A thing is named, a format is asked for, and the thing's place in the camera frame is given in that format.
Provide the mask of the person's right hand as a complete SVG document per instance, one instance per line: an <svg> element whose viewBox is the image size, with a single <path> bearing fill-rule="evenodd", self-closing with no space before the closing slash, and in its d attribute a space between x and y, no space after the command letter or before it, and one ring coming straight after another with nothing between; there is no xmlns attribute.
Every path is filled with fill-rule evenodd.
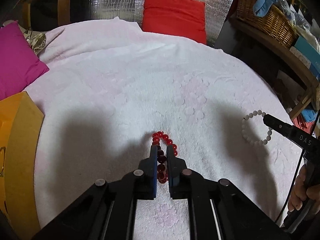
<svg viewBox="0 0 320 240"><path fill-rule="evenodd" d="M292 212L293 210L300 210L303 205L303 201L305 201L307 198L310 198L311 200L316 201L310 210L312 215L316 215L319 212L320 186L315 185L306 189L304 187L306 175L306 165L303 165L299 171L299 175L295 180L295 184L291 191L287 208L290 212Z"/></svg>

